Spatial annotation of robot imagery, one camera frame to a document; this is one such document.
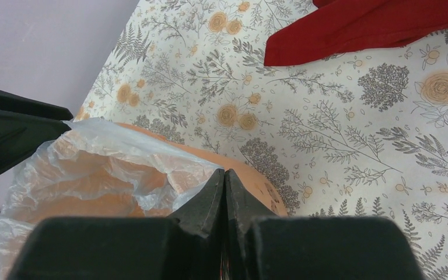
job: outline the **black object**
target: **black object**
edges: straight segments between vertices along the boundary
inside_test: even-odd
[[[8,279],[423,280],[382,218],[280,218],[217,170],[166,218],[51,218]]]
[[[66,108],[0,90],[0,174],[68,131],[61,121],[72,118]]]

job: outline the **clear plastic bag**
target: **clear plastic bag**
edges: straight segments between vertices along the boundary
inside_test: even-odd
[[[0,279],[33,227],[51,216],[166,216],[218,165],[101,119],[42,144],[15,167],[0,214]]]

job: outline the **red cloth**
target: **red cloth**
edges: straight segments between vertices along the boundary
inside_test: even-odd
[[[401,47],[448,28],[448,1],[443,0],[314,0],[314,4],[320,8],[268,39],[265,66]]]

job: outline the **flower pattern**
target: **flower pattern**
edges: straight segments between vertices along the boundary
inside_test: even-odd
[[[135,124],[241,160],[290,215],[392,219],[428,279],[448,279],[448,30],[264,66],[268,37],[315,9],[140,1],[75,119]]]
[[[211,32],[217,33],[221,31],[227,24],[228,17],[223,12],[216,12],[209,19],[209,30]]]

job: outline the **wall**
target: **wall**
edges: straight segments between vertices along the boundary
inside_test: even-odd
[[[0,89],[75,114],[138,0],[0,0]],[[0,208],[11,172],[0,176]]]

